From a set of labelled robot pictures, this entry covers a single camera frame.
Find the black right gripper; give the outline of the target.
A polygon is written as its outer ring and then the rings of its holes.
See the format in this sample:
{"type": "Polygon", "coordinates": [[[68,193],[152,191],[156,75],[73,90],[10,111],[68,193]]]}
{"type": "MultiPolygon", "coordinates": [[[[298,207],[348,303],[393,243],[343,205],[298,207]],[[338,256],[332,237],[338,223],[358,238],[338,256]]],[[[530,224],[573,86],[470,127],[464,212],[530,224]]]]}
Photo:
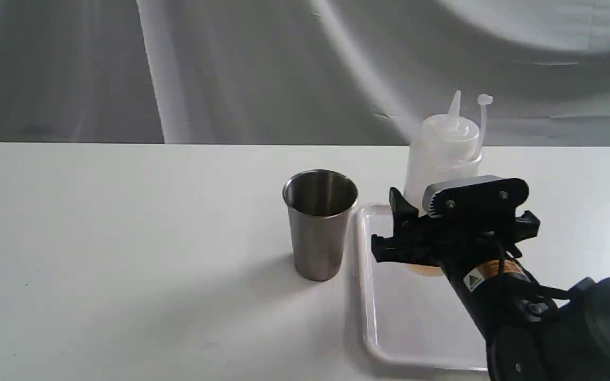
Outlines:
{"type": "Polygon", "coordinates": [[[532,212],[519,217],[494,215],[465,221],[444,217],[420,217],[419,209],[391,187],[388,202],[392,215],[392,236],[371,236],[371,252],[377,263],[417,264],[416,273],[446,274],[456,268],[467,273],[493,262],[503,266],[508,257],[523,256],[517,244],[535,238],[541,221],[532,212]]]}

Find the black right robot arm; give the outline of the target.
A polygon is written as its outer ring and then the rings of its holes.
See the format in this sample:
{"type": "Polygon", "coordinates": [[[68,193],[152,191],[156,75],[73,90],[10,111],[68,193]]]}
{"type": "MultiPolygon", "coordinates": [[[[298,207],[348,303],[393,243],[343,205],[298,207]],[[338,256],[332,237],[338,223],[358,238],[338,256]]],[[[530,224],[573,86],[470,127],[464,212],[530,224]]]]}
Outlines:
{"type": "Polygon", "coordinates": [[[523,267],[517,244],[541,224],[516,215],[529,193],[519,178],[438,187],[421,214],[392,187],[393,234],[374,234],[371,252],[442,270],[485,341],[491,380],[610,380],[610,277],[563,290],[523,267]]]}

